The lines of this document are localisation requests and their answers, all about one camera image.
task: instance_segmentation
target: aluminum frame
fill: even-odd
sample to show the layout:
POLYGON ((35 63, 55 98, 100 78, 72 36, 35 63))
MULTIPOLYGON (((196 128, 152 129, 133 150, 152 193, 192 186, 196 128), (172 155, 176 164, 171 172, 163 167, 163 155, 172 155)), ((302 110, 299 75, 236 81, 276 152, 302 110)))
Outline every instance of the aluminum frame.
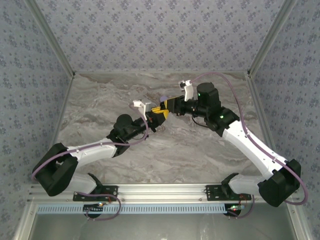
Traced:
POLYGON ((74 71, 64 53, 61 46, 59 45, 54 33, 49 27, 44 14, 42 13, 36 0, 24 0, 26 6, 29 8, 34 20, 41 29, 43 35, 45 36, 48 44, 52 48, 56 57, 58 58, 61 66, 63 67, 65 73, 71 78, 74 75, 74 71))
MULTIPOLYGON (((117 185, 118 197, 123 204, 207 204, 206 185, 220 183, 138 183, 138 184, 108 184, 117 185)), ((32 226, 40 204, 83 204, 73 201, 73 192, 61 193, 50 197, 40 184, 31 185, 24 207, 23 215, 16 230, 14 240, 27 240, 31 234, 32 226)), ((298 200, 297 193, 291 197, 291 201, 298 200)), ((256 196, 257 203, 265 203, 256 196)), ((238 203, 238 201, 215 201, 215 203, 238 203)), ((301 206, 288 205, 289 215, 298 240, 312 240, 312 234, 307 224, 307 218, 301 206)))

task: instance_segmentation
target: black joint housing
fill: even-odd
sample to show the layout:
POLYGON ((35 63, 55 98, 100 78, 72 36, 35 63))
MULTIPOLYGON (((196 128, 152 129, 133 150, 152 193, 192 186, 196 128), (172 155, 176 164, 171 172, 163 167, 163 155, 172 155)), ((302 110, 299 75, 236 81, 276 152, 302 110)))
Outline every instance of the black joint housing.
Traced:
POLYGON ((104 186, 102 185, 100 180, 95 175, 93 175, 92 173, 88 173, 88 175, 90 177, 92 177, 92 179, 95 181, 95 184, 96 184, 95 189, 93 189, 93 191, 90 192, 90 194, 101 194, 102 193, 102 189, 103 189, 104 186))
POLYGON ((229 125, 234 121, 239 121, 240 118, 229 108, 222 106, 219 111, 209 115, 209 118, 204 118, 204 122, 209 129, 216 132, 220 137, 224 134, 224 130, 229 128, 229 125))
MULTIPOLYGON (((299 177, 301 175, 301 165, 295 159, 286 163, 286 166, 294 171, 299 177)), ((271 206, 278 207, 291 194, 299 189, 298 180, 284 167, 279 171, 274 171, 273 176, 268 180, 258 183, 261 197, 271 206)))
POLYGON ((229 176, 227 176, 224 180, 221 182, 221 189, 224 195, 229 199, 231 195, 234 195, 234 191, 232 191, 231 187, 229 186, 229 182, 231 179, 233 179, 235 176, 237 176, 239 173, 232 173, 229 176))
POLYGON ((198 93, 199 106, 208 108, 209 112, 219 111, 221 108, 219 92, 212 82, 204 82, 199 84, 196 87, 196 91, 198 93))
MULTIPOLYGON (((146 112, 145 115, 148 127, 153 132, 156 132, 156 128, 166 120, 163 114, 157 114, 152 111, 146 112)), ((145 121, 141 117, 133 121, 130 115, 122 114, 117 118, 113 125, 113 129, 106 137, 114 143, 127 144, 129 140, 139 134, 142 134, 146 129, 145 121)), ((128 148, 129 146, 117 145, 116 152, 113 157, 123 154, 128 148)))
MULTIPOLYGON (((38 162, 32 172, 34 172, 41 164, 43 164, 51 157, 65 151, 67 151, 67 148, 62 143, 56 143, 38 162)), ((70 154, 66 154, 58 157, 56 160, 49 162, 35 175, 35 178, 38 180, 38 182, 50 197, 56 196, 68 187, 77 165, 77 158, 71 156, 70 154)))

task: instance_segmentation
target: connector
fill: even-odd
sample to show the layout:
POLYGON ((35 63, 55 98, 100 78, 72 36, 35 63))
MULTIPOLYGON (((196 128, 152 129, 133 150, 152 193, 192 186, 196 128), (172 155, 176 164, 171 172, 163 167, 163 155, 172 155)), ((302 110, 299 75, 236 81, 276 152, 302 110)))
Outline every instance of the connector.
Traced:
POLYGON ((243 205, 233 205, 230 208, 228 208, 228 210, 237 211, 237 210, 241 210, 241 209, 244 209, 244 208, 245 208, 245 206, 243 206, 243 205))

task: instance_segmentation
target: yellow object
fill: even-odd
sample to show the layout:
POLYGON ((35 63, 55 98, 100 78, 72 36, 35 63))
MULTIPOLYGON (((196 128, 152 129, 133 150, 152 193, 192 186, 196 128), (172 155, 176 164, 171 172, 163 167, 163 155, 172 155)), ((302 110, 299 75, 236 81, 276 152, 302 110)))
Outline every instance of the yellow object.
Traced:
POLYGON ((168 109, 161 110, 160 106, 151 108, 151 111, 155 114, 163 114, 165 119, 167 119, 167 117, 169 115, 169 110, 168 109))

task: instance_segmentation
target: wall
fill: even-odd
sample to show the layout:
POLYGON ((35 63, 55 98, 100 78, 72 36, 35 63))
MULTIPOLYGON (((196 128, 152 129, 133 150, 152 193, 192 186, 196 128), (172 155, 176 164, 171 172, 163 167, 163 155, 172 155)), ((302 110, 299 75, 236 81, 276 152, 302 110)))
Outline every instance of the wall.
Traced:
POLYGON ((0 1, 0 239, 12 239, 49 147, 67 75, 23 0, 0 1))
POLYGON ((302 165, 320 239, 320 2, 299 0, 255 76, 277 150, 302 165))
POLYGON ((37 0, 77 71, 246 70, 283 0, 37 0))

